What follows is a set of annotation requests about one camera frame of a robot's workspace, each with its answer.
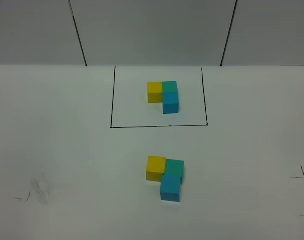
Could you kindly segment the yellow template block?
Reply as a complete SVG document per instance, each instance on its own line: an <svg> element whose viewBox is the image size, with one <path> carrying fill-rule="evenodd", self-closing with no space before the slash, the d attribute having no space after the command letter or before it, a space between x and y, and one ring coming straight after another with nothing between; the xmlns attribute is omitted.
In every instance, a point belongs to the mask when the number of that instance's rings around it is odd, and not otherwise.
<svg viewBox="0 0 304 240"><path fill-rule="evenodd" d="M148 82L147 83L147 101L149 104L163 102L163 83Z"/></svg>

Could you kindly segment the blue template block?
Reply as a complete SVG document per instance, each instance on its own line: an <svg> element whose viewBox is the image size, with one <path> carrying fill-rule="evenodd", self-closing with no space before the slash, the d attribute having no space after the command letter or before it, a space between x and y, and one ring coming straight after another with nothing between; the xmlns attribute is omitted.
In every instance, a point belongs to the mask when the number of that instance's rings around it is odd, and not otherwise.
<svg viewBox="0 0 304 240"><path fill-rule="evenodd" d="M179 94L178 92L165 92L163 98L163 113L178 114L179 113Z"/></svg>

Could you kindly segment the green template block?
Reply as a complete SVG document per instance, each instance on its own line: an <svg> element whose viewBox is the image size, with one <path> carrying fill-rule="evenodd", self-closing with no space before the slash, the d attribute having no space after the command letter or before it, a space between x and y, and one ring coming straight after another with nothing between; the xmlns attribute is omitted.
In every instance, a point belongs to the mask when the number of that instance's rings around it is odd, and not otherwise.
<svg viewBox="0 0 304 240"><path fill-rule="evenodd" d="M162 92L163 93L177 93L178 84L176 81L163 81L162 82Z"/></svg>

